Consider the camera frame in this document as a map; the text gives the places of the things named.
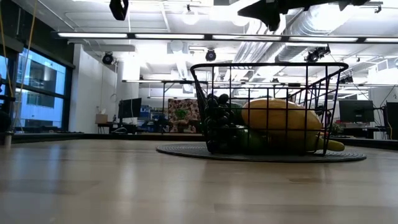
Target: computer monitor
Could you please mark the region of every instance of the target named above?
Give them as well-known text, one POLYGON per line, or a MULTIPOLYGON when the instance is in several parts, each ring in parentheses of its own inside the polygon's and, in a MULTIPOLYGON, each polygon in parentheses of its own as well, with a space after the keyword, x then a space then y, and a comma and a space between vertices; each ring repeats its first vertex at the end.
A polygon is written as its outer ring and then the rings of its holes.
POLYGON ((141 98, 121 100, 118 118, 138 118, 141 112, 141 98))
POLYGON ((340 121, 342 122, 373 122, 373 101, 340 100, 340 121))

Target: window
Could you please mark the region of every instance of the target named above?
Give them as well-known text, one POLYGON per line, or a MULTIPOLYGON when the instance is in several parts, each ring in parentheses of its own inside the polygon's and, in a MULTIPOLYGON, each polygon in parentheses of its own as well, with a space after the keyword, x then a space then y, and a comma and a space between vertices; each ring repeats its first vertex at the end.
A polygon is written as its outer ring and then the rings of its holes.
MULTIPOLYGON (((24 49, 23 53, 19 54, 17 87, 22 84, 25 63, 24 87, 21 102, 18 102, 20 107, 16 126, 23 128, 56 126, 62 128, 66 67, 33 51, 30 51, 28 56, 27 49, 24 49)), ((20 88, 16 89, 17 100, 20 91, 20 88)))
POLYGON ((6 63, 8 63, 8 59, 3 56, 0 56, 0 82, 2 81, 2 86, 0 87, 0 95, 4 95, 6 91, 6 80, 7 80, 7 70, 6 63))
POLYGON ((46 106, 49 108, 54 108, 54 97, 52 96, 46 96, 46 95, 40 95, 35 92, 29 92, 27 94, 27 104, 29 105, 36 105, 36 106, 46 106))
MULTIPOLYGON (((17 99, 21 89, 17 88, 17 99)), ((40 93, 34 93, 29 90, 22 91, 21 105, 19 108, 19 118, 21 123, 17 126, 33 127, 56 126, 62 127, 63 99, 54 96, 47 96, 40 93), (52 106, 43 104, 52 102, 52 106)))
MULTIPOLYGON (((22 83, 22 72, 27 50, 19 54, 17 83, 22 83)), ((65 94, 66 68, 35 52, 30 51, 26 65, 24 85, 65 94)))

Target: fruit basket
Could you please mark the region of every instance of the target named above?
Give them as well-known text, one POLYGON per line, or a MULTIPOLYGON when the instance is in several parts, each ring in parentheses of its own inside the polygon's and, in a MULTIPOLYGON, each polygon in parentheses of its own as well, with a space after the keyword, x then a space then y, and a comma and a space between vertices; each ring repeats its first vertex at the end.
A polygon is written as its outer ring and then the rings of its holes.
POLYGON ((327 150, 344 150, 344 145, 329 140, 329 133, 340 74, 347 68, 345 63, 207 63, 192 66, 202 131, 209 152, 305 155, 318 150, 323 150, 323 154, 327 150), (216 67, 226 71, 222 82, 215 80, 216 67), (262 68, 261 71, 272 73, 275 67, 294 68, 302 74, 303 82, 235 82, 231 78, 239 68, 262 68), (211 71, 209 92, 202 90, 195 74, 197 70, 211 71))

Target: pillar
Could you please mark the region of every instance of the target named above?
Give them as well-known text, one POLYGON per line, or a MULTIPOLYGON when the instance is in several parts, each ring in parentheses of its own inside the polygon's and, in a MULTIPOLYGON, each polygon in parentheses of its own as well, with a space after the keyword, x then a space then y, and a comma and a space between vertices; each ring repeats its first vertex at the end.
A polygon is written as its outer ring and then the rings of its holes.
MULTIPOLYGON (((123 80, 139 80, 140 63, 137 57, 128 57, 118 62, 118 82, 116 84, 116 99, 130 100, 139 98, 139 83, 123 82, 123 80)), ((116 111, 119 111, 119 103, 116 103, 116 111)), ((123 122, 137 124, 137 118, 124 118, 123 122)))

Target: artwork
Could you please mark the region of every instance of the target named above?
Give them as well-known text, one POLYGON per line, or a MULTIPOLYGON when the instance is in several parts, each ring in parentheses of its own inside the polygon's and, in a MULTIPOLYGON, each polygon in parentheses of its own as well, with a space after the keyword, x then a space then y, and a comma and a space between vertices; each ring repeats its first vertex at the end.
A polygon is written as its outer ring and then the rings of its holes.
POLYGON ((197 100, 169 99, 171 133, 200 133, 200 115, 197 100))

